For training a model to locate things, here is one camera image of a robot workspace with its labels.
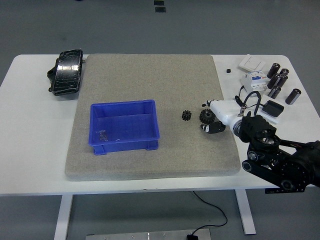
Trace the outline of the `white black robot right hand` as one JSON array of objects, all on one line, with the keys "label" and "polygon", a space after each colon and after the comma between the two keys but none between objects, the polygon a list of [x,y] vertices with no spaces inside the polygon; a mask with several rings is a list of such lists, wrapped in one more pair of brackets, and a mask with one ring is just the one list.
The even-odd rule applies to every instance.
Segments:
[{"label": "white black robot right hand", "polygon": [[235,100],[207,100],[202,107],[209,107],[199,116],[203,131],[215,134],[229,127],[234,135],[239,136],[245,106],[240,106]]}]

